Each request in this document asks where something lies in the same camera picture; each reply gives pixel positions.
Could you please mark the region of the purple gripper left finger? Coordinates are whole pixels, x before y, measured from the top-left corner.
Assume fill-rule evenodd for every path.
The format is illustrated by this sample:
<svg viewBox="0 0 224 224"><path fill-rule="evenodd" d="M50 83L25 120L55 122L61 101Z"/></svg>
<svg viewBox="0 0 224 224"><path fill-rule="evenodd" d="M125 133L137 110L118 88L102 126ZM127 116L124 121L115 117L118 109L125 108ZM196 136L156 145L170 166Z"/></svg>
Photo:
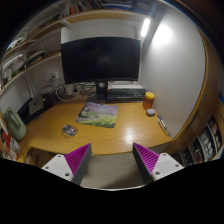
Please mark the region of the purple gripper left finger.
<svg viewBox="0 0 224 224"><path fill-rule="evenodd" d="M57 154L42 169L80 185L91 155L91 144L86 144L67 155Z"/></svg>

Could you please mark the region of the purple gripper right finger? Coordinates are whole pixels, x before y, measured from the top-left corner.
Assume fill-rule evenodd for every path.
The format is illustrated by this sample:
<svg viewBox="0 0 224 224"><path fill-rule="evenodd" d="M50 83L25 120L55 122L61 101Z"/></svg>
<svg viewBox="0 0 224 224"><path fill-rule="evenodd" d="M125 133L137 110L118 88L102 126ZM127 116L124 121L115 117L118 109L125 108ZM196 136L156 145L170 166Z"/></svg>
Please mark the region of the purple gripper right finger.
<svg viewBox="0 0 224 224"><path fill-rule="evenodd" d="M132 153L145 184L183 169L183 166L169 154L158 154L137 143L133 144Z"/></svg>

